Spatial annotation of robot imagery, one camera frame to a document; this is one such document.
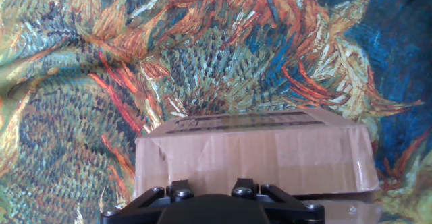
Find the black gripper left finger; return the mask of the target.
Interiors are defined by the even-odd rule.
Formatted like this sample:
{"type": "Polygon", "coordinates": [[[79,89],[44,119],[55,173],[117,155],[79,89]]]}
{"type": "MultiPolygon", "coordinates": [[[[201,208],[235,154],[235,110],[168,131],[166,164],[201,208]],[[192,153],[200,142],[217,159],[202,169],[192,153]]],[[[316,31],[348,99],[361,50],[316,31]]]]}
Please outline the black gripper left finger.
{"type": "Polygon", "coordinates": [[[170,204],[195,196],[188,180],[173,181],[167,187],[152,187],[124,208],[109,208],[100,215],[101,224],[157,223],[170,204]]]}

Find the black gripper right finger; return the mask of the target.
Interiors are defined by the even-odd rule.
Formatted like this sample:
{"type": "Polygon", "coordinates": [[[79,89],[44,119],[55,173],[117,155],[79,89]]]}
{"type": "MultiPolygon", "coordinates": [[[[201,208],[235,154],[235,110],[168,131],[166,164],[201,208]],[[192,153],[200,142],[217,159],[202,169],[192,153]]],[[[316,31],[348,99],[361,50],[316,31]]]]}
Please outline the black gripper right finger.
{"type": "Polygon", "coordinates": [[[253,211],[259,223],[324,224],[325,207],[305,204],[275,184],[255,183],[252,179],[238,178],[231,197],[240,199],[243,211],[253,211]]]}

